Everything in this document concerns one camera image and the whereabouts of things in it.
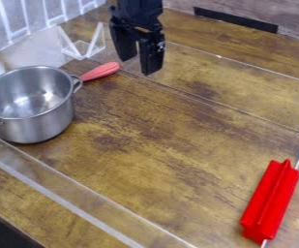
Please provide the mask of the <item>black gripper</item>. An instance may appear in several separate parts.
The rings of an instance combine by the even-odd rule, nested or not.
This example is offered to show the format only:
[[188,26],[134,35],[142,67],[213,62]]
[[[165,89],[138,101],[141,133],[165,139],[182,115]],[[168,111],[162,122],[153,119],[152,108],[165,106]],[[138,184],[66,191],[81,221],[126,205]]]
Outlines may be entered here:
[[141,73],[148,76],[161,69],[164,58],[164,35],[158,16],[161,5],[112,5],[108,22],[109,35],[121,61],[137,55],[140,48]]

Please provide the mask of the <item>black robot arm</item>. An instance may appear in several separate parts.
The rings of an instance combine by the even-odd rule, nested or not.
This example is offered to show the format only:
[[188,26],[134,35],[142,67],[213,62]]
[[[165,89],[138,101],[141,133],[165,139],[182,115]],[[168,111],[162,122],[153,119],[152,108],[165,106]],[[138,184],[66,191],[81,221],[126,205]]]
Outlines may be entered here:
[[140,55],[141,73],[146,76],[161,69],[164,34],[157,17],[161,0],[116,0],[108,8],[109,35],[118,59],[125,62]]

